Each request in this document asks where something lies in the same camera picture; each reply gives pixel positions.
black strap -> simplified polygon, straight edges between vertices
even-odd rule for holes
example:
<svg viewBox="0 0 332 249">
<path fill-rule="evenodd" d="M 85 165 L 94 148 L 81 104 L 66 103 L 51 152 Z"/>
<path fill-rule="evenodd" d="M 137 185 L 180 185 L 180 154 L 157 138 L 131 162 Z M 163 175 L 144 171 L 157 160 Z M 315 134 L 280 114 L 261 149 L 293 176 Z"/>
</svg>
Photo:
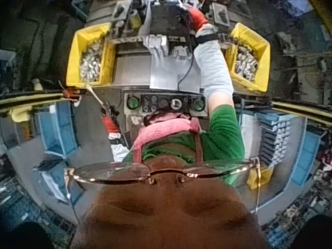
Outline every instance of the black strap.
<svg viewBox="0 0 332 249">
<path fill-rule="evenodd" d="M 119 139 L 110 139 L 109 143 L 112 144 L 112 145 L 117 145 L 117 144 L 122 144 L 123 146 L 126 145 L 126 143 L 125 143 L 122 136 Z"/>
<path fill-rule="evenodd" d="M 219 40 L 218 34 L 214 33 L 214 34 L 201 35 L 199 37 L 196 37 L 196 42 L 198 44 L 206 43 L 206 42 L 209 42 L 211 40 Z"/>
</svg>

eyeglass frame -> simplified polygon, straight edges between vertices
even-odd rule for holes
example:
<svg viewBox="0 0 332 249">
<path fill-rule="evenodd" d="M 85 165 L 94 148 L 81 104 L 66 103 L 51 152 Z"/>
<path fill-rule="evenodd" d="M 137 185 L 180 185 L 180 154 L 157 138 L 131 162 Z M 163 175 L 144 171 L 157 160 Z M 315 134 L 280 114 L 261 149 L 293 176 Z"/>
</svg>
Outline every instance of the eyeglass frame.
<svg viewBox="0 0 332 249">
<path fill-rule="evenodd" d="M 215 178 L 215 177 L 222 177 L 222 176 L 227 176 L 227 175 L 233 175 L 241 172 L 246 172 L 248 170 L 251 170 L 253 168 L 256 168 L 257 172 L 257 199 L 256 199 L 256 206 L 255 206 L 255 215 L 257 214 L 258 211 L 258 206 L 259 206 L 259 197 L 260 197 L 260 187 L 261 187 L 261 167 L 260 167 L 260 160 L 258 157 L 253 157 L 249 158 L 249 162 L 252 163 L 251 167 L 245 168 L 243 166 L 234 168 L 232 170 L 227 170 L 222 173 L 210 173 L 210 174 L 194 174 L 194 173 L 187 173 L 184 172 L 184 170 L 180 169 L 162 169 L 162 170 L 156 170 L 152 171 L 147 176 L 145 177 L 139 177 L 138 179 L 131 179 L 131 180 L 103 180 L 103 179 L 95 179 L 95 178 L 86 178 L 86 177 L 80 177 L 78 175 L 75 175 L 75 168 L 68 168 L 65 169 L 64 172 L 64 182 L 65 182 L 65 189 L 66 189 L 66 197 L 68 199 L 69 205 L 72 208 L 74 212 L 74 216 L 77 220 L 77 223 L 79 224 L 79 220 L 77 217 L 77 214 L 74 209 L 74 205 L 71 199 L 71 193 L 70 193 L 70 182 L 72 180 L 75 180 L 77 182 L 82 182 L 82 183 L 88 183 L 88 184 L 103 184 L 103 185 L 127 185 L 127 184 L 134 184 L 134 183 L 141 183 L 148 181 L 149 184 L 153 185 L 154 181 L 150 181 L 151 177 L 154 175 L 158 174 L 163 174 L 163 173 L 177 173 L 181 174 L 183 176 L 186 176 L 191 179 L 208 179 L 208 178 Z"/>
</svg>

yellow bin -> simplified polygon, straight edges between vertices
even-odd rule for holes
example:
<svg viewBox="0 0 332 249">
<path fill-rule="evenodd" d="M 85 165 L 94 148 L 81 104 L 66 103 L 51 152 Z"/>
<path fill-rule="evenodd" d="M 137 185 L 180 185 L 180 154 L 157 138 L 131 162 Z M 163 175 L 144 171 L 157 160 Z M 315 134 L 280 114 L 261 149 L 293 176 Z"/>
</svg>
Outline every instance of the yellow bin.
<svg viewBox="0 0 332 249">
<path fill-rule="evenodd" d="M 233 44 L 226 51 L 225 57 L 232 80 L 246 86 L 249 90 L 266 92 L 268 90 L 270 76 L 270 43 L 242 23 L 236 24 L 231 32 L 231 36 L 250 45 L 256 52 L 259 62 L 254 82 L 250 82 L 236 74 L 235 62 L 238 55 L 238 46 Z"/>
<path fill-rule="evenodd" d="M 101 35 L 109 31 L 110 23 L 98 24 L 75 33 L 71 53 L 69 55 L 66 84 L 69 87 L 85 88 L 85 82 L 82 82 L 79 75 L 79 61 L 82 52 L 88 45 L 93 43 Z M 104 51 L 101 61 L 99 81 L 90 82 L 94 87 L 110 86 L 112 81 L 113 65 L 115 59 L 115 47 L 105 39 Z"/>
<path fill-rule="evenodd" d="M 267 168 L 266 166 L 263 166 L 263 165 L 260 166 L 260 171 L 261 171 L 260 185 L 261 186 L 270 181 L 271 176 L 273 174 L 273 170 L 274 170 L 274 167 Z M 251 190 L 258 187 L 257 178 L 258 178 L 258 175 L 257 175 L 256 169 L 251 169 L 248 180 L 247 180 L 247 185 Z"/>
</svg>

eyeglasses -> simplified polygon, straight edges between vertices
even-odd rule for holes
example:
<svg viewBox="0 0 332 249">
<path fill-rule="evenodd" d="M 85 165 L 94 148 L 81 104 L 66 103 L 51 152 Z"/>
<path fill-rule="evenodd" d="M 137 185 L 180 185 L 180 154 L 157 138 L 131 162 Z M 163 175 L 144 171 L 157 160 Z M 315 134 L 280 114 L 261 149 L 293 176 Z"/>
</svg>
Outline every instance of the eyeglasses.
<svg viewBox="0 0 332 249">
<path fill-rule="evenodd" d="M 224 180 L 246 172 L 250 169 L 257 171 L 257 199 L 255 214 L 258 211 L 260 186 L 261 186 L 261 170 L 259 158 L 235 159 L 235 160 L 215 160 L 202 163 L 186 164 L 182 169 L 161 169 L 153 171 L 149 166 L 141 163 L 133 162 L 103 162 L 95 163 L 80 168 L 68 168 L 65 170 L 65 187 L 68 202 L 74 211 L 75 218 L 78 218 L 72 203 L 70 182 L 75 180 L 82 183 L 95 183 L 104 185 L 126 185 L 134 183 L 155 184 L 155 175 L 163 173 L 179 174 L 179 181 L 185 183 L 186 179 L 196 178 L 215 178 L 221 177 Z"/>
</svg>

red glove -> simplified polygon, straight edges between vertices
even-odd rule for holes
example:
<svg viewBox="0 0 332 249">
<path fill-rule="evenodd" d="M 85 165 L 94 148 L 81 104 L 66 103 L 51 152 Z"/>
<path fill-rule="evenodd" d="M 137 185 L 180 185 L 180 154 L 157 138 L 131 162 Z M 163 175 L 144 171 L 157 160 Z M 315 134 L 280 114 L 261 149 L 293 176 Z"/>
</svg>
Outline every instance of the red glove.
<svg viewBox="0 0 332 249">
<path fill-rule="evenodd" d="M 100 109 L 102 113 L 103 123 L 105 125 L 106 131 L 108 133 L 117 133 L 120 132 L 119 125 L 115 124 L 112 120 L 112 117 L 116 118 L 116 116 L 112 115 L 112 108 L 108 102 L 105 102 L 105 104 L 102 105 Z"/>
<path fill-rule="evenodd" d="M 111 118 L 104 116 L 103 117 L 103 123 L 105 125 L 106 131 L 108 133 L 117 133 L 120 132 L 119 127 L 114 124 L 114 122 L 111 120 Z"/>
<path fill-rule="evenodd" d="M 186 5 L 186 9 L 191 16 L 192 24 L 196 31 L 199 30 L 204 24 L 209 23 L 209 21 L 205 18 L 204 14 L 200 12 L 197 8 L 191 6 L 189 7 Z"/>
</svg>

